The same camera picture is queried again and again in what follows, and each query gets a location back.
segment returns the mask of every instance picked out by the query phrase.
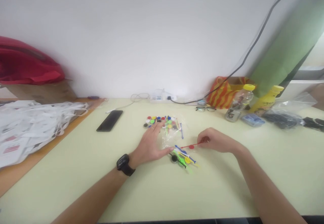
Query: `plastic bottle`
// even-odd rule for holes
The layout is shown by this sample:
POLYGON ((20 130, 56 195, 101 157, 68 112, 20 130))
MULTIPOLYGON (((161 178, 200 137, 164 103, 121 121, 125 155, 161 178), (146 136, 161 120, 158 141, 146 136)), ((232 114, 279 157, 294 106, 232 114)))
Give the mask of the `plastic bottle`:
POLYGON ((273 86, 270 91, 259 98, 259 100, 252 106, 249 113, 254 113, 261 117, 266 111, 268 111, 276 101, 276 96, 283 90, 282 86, 273 86))
POLYGON ((230 122, 236 122, 241 115, 241 112, 250 103, 253 98, 254 85, 245 84, 243 89, 235 94, 233 102, 225 114, 225 119, 230 122))

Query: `hand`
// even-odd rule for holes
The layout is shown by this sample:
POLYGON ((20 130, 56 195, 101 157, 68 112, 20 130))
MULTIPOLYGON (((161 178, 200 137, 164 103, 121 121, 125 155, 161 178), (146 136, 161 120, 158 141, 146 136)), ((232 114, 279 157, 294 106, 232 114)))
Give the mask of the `hand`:
POLYGON ((174 150, 174 147, 160 150, 156 144, 156 139, 164 124, 165 121, 155 123, 145 131, 138 147, 129 154, 131 168, 135 169, 143 163, 158 160, 174 150))
POLYGON ((243 145, 231 137, 214 128, 207 128, 198 135, 197 143, 202 148, 213 149, 219 152, 235 153, 243 145))

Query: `forearm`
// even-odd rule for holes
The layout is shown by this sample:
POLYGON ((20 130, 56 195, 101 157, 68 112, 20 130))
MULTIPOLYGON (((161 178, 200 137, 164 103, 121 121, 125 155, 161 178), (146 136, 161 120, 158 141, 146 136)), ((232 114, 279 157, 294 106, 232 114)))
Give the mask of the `forearm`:
POLYGON ((95 224, 128 177, 116 168, 111 170, 73 202, 52 224, 95 224))
POLYGON ((262 170, 248 149, 241 146, 233 154, 264 224, 306 223, 262 170))

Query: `bottle cap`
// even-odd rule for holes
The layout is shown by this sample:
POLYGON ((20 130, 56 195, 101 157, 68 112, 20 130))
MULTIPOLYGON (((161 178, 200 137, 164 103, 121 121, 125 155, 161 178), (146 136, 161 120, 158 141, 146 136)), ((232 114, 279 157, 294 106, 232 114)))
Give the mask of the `bottle cap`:
POLYGON ((172 155, 171 160, 172 160, 173 162, 177 162, 178 157, 177 157, 176 155, 172 155))
POLYGON ((255 89, 255 85, 245 84, 243 86, 243 89, 248 90, 248 91, 253 91, 255 89))
POLYGON ((282 86, 272 86, 271 90, 272 91, 276 91, 276 92, 281 92, 282 90, 284 90, 285 88, 282 86))

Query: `smartwatch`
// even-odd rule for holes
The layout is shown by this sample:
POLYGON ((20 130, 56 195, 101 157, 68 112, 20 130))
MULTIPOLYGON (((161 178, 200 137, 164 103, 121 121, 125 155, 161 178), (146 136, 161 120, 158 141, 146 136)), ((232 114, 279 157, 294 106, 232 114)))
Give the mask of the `smartwatch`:
POLYGON ((135 169, 132 169, 129 165, 129 156, 127 154, 124 154, 119 160, 117 161, 117 170, 122 171, 127 176, 131 176, 135 169))

